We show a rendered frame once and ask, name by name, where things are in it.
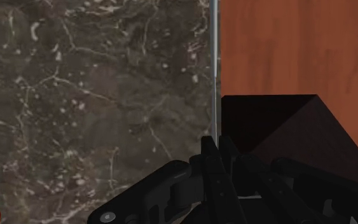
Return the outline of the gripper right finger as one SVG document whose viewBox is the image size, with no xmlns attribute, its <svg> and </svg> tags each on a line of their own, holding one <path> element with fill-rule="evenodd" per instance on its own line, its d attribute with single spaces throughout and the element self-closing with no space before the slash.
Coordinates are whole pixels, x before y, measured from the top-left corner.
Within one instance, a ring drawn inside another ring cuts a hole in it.
<svg viewBox="0 0 358 224">
<path fill-rule="evenodd" d="M 289 158 L 267 167 L 219 138 L 224 166 L 239 192 L 259 193 L 277 224 L 358 224 L 358 183 Z"/>
</svg>

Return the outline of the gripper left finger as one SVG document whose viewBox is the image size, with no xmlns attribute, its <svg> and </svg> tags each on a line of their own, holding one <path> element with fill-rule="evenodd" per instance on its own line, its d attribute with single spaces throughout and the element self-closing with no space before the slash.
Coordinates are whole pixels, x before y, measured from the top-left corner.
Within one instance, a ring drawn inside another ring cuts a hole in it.
<svg viewBox="0 0 358 224">
<path fill-rule="evenodd" d="M 86 224 L 247 224 L 230 176 L 210 136 L 189 162 L 172 160 L 91 212 Z"/>
</svg>

